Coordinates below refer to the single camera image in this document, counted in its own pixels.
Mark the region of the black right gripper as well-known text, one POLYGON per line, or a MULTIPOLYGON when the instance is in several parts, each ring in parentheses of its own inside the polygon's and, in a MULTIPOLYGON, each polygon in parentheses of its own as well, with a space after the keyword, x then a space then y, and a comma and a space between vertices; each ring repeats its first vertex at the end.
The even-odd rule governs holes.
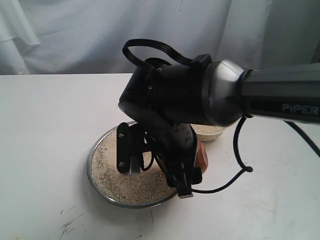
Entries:
POLYGON ((193 196, 192 184, 201 181, 196 169, 198 138, 189 123, 159 124, 149 130, 155 147, 156 161, 165 173, 169 187, 179 198, 193 196))

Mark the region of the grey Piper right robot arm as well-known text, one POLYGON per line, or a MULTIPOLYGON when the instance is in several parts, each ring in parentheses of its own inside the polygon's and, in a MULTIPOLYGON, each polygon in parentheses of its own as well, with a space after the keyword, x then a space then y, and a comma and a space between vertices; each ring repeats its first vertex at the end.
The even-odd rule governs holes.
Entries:
POLYGON ((202 181, 196 165, 198 139, 193 124, 228 127, 236 124, 233 151, 240 172, 252 172, 239 154, 240 130, 248 118, 286 122, 319 153, 297 123, 320 122, 319 64, 263 70, 244 70, 224 60, 206 57, 191 65, 169 65, 149 58, 125 87, 118 107, 145 132, 147 143, 180 198, 196 192, 202 181))

